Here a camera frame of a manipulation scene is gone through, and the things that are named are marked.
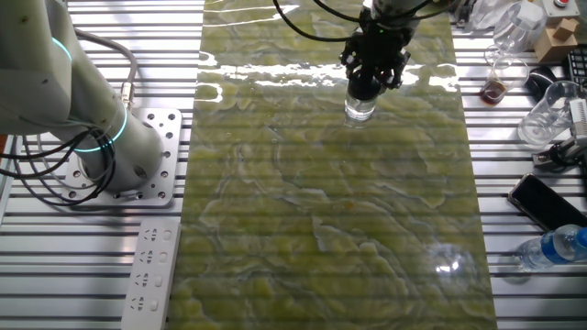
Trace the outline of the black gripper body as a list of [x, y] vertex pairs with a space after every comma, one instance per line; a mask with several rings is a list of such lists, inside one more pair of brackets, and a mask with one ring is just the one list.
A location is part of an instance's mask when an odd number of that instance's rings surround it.
[[374, 76], [380, 76], [386, 62], [404, 61], [410, 54], [404, 47], [411, 41], [411, 28], [376, 23], [371, 13], [361, 13], [359, 26], [353, 31], [350, 40], [340, 55], [346, 59], [362, 60], [362, 69], [373, 69]]

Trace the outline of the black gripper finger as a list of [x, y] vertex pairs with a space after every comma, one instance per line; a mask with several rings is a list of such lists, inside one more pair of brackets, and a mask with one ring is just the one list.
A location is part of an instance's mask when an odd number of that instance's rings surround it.
[[389, 90], [398, 89], [403, 83], [402, 74], [404, 67], [404, 61], [386, 62], [382, 66], [380, 74], [380, 83], [382, 86]]
[[346, 59], [343, 64], [346, 68], [349, 86], [364, 86], [366, 84], [366, 79], [363, 78], [362, 60]]

